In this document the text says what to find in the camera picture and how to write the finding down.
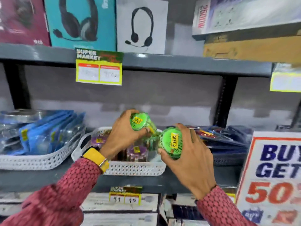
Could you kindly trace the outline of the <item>person's right hand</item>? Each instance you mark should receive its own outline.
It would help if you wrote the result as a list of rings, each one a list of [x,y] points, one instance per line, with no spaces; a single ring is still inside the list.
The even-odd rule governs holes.
[[[194,130],[180,123],[176,127],[182,133],[182,154],[174,163],[166,165],[197,199],[197,195],[206,195],[217,185],[213,155]]]

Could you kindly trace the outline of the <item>person's left hand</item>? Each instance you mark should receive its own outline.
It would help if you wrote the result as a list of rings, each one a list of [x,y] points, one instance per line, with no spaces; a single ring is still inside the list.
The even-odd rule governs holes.
[[[139,113],[139,111],[135,109],[125,110],[113,124],[106,143],[100,149],[100,153],[108,160],[135,143],[130,141],[130,129],[132,129],[130,116],[133,113]]]

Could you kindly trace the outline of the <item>small green lid jar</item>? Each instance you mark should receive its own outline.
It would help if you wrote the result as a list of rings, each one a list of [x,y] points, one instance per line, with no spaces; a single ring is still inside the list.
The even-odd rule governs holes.
[[[149,133],[152,136],[155,136],[157,133],[157,127],[154,122],[151,120],[148,113],[133,113],[130,116],[130,125],[134,131],[141,130],[143,128],[147,128]]]

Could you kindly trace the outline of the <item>large green lid jar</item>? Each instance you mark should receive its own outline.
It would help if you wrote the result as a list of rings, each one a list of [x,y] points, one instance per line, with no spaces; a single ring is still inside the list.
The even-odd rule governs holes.
[[[164,149],[172,159],[179,159],[182,154],[182,133],[177,127],[169,127],[159,135],[159,148]]]

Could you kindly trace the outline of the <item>person's left forearm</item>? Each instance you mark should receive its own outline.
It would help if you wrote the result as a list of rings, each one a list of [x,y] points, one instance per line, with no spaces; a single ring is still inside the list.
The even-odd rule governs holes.
[[[32,193],[21,211],[0,226],[80,226],[84,219],[80,206],[101,174],[94,162],[77,160],[57,183]]]

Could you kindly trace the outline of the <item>white perforated plastic basket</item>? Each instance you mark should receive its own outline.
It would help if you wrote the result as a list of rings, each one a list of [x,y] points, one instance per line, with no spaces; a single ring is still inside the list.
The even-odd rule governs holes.
[[[82,153],[89,148],[91,138],[97,134],[103,135],[106,131],[111,130],[111,126],[102,126],[94,129],[92,132],[83,135],[77,147],[71,153],[73,161],[79,159]],[[161,160],[161,157],[154,152],[154,160],[151,162],[126,162],[126,161],[111,161],[110,167],[106,170],[104,175],[113,176],[159,176],[162,175],[166,169],[166,164]]]

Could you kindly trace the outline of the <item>yellow wrist band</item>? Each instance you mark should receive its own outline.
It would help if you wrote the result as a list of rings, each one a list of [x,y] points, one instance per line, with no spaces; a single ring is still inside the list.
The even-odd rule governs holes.
[[[104,174],[107,169],[110,167],[110,163],[107,158],[105,158],[98,150],[98,148],[90,147],[88,148],[83,154],[81,155],[81,158],[85,158],[87,160],[92,161],[95,163],[102,173]]]

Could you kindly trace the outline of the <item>small yellow shelf price label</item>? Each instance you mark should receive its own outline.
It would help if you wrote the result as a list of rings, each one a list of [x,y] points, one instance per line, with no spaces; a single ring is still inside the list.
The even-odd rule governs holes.
[[[141,205],[142,186],[113,186],[109,192],[109,203]]]

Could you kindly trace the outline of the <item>pile of dark packets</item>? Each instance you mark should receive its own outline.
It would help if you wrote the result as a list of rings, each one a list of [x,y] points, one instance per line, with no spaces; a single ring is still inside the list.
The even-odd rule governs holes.
[[[219,126],[190,126],[213,152],[247,152],[250,144],[242,134]]]

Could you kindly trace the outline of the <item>grey metal shelf board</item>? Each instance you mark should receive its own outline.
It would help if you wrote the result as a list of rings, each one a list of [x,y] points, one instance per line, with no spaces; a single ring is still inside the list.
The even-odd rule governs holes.
[[[0,63],[6,61],[25,65],[75,68],[76,52],[74,49],[43,45],[0,43]],[[122,67],[123,70],[269,78],[274,64],[250,60],[126,52]]]

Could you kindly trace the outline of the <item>white promotion sign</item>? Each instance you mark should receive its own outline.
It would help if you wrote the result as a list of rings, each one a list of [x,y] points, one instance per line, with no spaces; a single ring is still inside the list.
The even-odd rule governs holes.
[[[301,226],[301,132],[254,131],[235,203],[258,226]]]

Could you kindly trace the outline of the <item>white headset box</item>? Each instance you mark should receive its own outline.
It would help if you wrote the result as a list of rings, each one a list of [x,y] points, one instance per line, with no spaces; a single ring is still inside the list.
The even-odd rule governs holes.
[[[116,0],[118,52],[164,54],[169,2]]]

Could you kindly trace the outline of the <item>yellow-brown cardboard box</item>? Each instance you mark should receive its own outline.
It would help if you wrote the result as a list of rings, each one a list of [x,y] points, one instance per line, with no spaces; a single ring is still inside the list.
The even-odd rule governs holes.
[[[256,39],[211,35],[205,40],[203,56],[301,65],[301,35]]]

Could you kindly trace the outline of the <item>yellow white shelf label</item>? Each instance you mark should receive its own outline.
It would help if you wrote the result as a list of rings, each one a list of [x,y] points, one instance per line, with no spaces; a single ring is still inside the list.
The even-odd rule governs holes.
[[[301,93],[301,64],[276,63],[269,89],[277,92]]]

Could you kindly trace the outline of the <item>maroon headphone box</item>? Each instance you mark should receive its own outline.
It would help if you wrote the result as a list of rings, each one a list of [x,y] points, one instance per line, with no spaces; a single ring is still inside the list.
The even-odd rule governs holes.
[[[0,43],[51,46],[43,0],[0,0]]]

